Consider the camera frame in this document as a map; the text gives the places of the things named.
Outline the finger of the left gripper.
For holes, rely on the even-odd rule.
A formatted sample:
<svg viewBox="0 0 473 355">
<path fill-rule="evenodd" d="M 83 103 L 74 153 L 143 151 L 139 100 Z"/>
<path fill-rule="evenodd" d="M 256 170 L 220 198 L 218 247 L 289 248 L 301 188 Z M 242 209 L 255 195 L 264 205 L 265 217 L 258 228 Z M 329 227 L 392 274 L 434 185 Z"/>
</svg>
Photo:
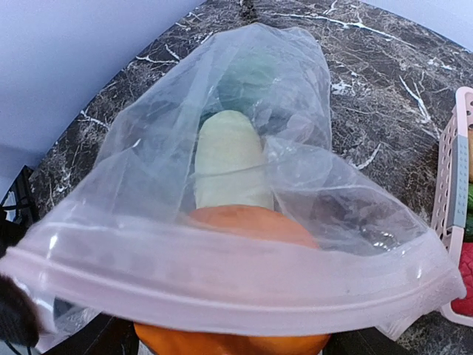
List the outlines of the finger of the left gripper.
<svg viewBox="0 0 473 355">
<path fill-rule="evenodd" d="M 30 298 L 9 277 L 1 275 L 1 340 L 34 347 L 38 318 Z"/>
</svg>

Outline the pink perforated plastic basket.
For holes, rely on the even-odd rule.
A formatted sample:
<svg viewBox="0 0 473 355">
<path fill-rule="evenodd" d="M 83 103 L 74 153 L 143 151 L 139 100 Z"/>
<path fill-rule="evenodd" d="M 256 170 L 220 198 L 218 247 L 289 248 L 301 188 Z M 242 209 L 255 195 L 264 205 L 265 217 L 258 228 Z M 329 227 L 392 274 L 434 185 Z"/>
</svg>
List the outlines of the pink perforated plastic basket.
<svg viewBox="0 0 473 355">
<path fill-rule="evenodd" d="M 466 224 L 467 197 L 472 183 L 472 88 L 455 93 L 452 116 L 440 134 L 438 173 L 431 227 L 459 268 Z M 440 312 L 449 321 L 472 326 L 472 317 L 456 314 L 451 302 Z"/>
</svg>

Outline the red toy fruit front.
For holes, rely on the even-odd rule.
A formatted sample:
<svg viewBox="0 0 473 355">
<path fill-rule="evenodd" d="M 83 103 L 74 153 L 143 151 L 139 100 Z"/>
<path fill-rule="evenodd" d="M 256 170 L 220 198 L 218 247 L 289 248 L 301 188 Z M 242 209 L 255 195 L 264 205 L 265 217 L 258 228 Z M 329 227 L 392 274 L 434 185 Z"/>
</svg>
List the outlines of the red toy fruit front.
<svg viewBox="0 0 473 355">
<path fill-rule="evenodd" d="M 463 243 L 459 270 L 463 278 L 463 283 L 466 287 L 467 294 L 463 299 L 456 299 L 451 302 L 452 310 L 456 314 L 472 317 L 473 305 L 472 305 L 472 247 L 473 243 Z"/>
</svg>

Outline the green toy cucumber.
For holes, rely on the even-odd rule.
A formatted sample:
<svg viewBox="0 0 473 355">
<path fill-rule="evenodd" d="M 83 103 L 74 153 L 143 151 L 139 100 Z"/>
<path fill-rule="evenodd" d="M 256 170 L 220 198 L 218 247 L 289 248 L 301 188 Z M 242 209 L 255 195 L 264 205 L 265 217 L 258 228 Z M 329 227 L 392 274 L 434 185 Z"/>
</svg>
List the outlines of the green toy cucumber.
<svg viewBox="0 0 473 355">
<path fill-rule="evenodd" d="M 463 234 L 464 243 L 473 242 L 473 184 L 469 184 L 468 197 L 467 197 L 467 213 L 466 213 L 466 224 Z"/>
</svg>

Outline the clear zip top bag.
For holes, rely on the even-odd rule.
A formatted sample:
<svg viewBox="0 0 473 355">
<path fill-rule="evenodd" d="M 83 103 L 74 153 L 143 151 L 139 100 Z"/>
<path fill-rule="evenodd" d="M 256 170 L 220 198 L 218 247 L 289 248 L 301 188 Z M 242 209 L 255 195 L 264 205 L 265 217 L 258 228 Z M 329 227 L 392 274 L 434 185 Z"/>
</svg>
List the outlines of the clear zip top bag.
<svg viewBox="0 0 473 355">
<path fill-rule="evenodd" d="M 231 62 L 250 57 L 274 68 L 248 113 L 274 208 L 198 209 L 200 128 Z M 90 173 L 1 271 L 167 341 L 223 335 L 258 353 L 414 322 L 466 294 L 436 233 L 333 153 L 317 40 L 264 24 L 213 35 L 122 110 Z"/>
</svg>

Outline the white toy radish with leaves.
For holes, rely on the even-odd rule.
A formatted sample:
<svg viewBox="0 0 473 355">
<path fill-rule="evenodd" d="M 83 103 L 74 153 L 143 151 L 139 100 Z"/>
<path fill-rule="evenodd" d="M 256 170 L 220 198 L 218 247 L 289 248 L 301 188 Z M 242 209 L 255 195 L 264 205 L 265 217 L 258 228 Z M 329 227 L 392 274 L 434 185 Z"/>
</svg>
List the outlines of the white toy radish with leaves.
<svg viewBox="0 0 473 355">
<path fill-rule="evenodd" d="M 213 112 L 205 119 L 194 162 L 194 197 L 198 209 L 248 205 L 272 210 L 274 197 L 265 172 L 262 139 L 248 113 L 254 111 L 274 80 L 265 58 L 231 62 L 216 85 Z"/>
</svg>

